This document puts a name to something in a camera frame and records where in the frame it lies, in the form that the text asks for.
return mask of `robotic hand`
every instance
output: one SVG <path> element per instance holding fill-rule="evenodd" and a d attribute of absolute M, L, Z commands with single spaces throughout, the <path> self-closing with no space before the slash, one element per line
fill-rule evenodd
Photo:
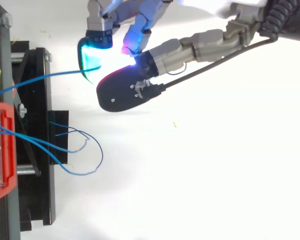
<path fill-rule="evenodd" d="M 192 37 L 171 39 L 142 52 L 151 27 L 165 13 L 172 0 L 90 0 L 85 42 L 97 48 L 112 47 L 112 34 L 119 24 L 135 16 L 124 38 L 122 52 L 134 56 L 135 65 L 126 66 L 105 77 L 97 86 L 100 106 L 121 112 L 159 96 L 167 88 L 212 69 L 250 49 L 273 43 L 279 36 L 300 41 L 300 0 L 178 0 L 230 20 L 221 29 L 195 33 Z M 256 32 L 267 40 L 250 45 Z M 150 79 L 178 70 L 191 61 L 212 64 L 167 84 Z"/>

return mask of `metal rod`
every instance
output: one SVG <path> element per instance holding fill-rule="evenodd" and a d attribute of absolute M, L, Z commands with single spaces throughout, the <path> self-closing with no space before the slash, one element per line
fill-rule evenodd
<path fill-rule="evenodd" d="M 13 52 L 11 53 L 11 62 L 13 64 L 20 64 L 24 58 L 24 52 Z"/>
<path fill-rule="evenodd" d="M 16 166 L 16 173 L 18 175 L 34 175 L 35 169 L 32 165 L 18 165 Z"/>

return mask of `screw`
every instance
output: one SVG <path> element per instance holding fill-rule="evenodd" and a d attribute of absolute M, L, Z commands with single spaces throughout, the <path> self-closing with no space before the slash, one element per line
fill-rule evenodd
<path fill-rule="evenodd" d="M 2 15 L 0 22 L 7 29 L 11 28 L 14 24 L 11 14 L 7 12 Z"/>
<path fill-rule="evenodd" d="M 51 53 L 46 53 L 46 54 L 45 54 L 45 60 L 46 60 L 48 63 L 52 63 L 52 55 L 51 55 Z"/>
<path fill-rule="evenodd" d="M 293 34 L 296 32 L 296 29 L 294 27 L 290 27 L 288 31 L 289 31 L 289 33 Z"/>
<path fill-rule="evenodd" d="M 28 110 L 25 108 L 25 105 L 23 105 L 22 103 L 19 104 L 19 115 L 22 119 L 25 117 L 27 112 Z"/>

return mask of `coiled cable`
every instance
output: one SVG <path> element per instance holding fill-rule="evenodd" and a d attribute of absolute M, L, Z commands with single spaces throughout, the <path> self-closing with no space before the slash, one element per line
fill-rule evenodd
<path fill-rule="evenodd" d="M 299 6 L 300 0 L 279 0 L 271 6 L 258 31 L 260 36 L 277 41 L 290 16 L 298 10 Z"/>

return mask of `black metal frame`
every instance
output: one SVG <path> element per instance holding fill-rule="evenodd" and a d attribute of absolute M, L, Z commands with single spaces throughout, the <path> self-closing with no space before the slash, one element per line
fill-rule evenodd
<path fill-rule="evenodd" d="M 11 47 L 13 53 L 24 53 L 20 63 L 12 64 L 15 84 L 26 80 L 50 74 L 47 61 L 49 54 L 45 48 L 30 49 L 28 41 L 15 42 Z M 52 111 L 50 79 L 46 78 L 18 89 L 19 98 L 14 98 L 15 131 L 35 137 L 51 144 L 56 144 L 56 131 L 65 129 L 50 124 L 58 122 L 68 125 L 68 111 Z M 23 104 L 27 114 L 21 118 L 18 107 Z M 58 146 L 68 148 L 68 136 L 57 138 Z M 32 220 L 43 220 L 43 225 L 51 225 L 56 219 L 55 204 L 55 175 L 54 162 L 49 155 L 37 147 L 28 147 L 28 142 L 16 140 L 17 164 L 32 164 L 35 175 L 19 175 L 19 209 L 21 231 L 31 230 Z M 54 148 L 47 148 L 62 163 L 67 163 L 68 154 L 57 152 Z"/>

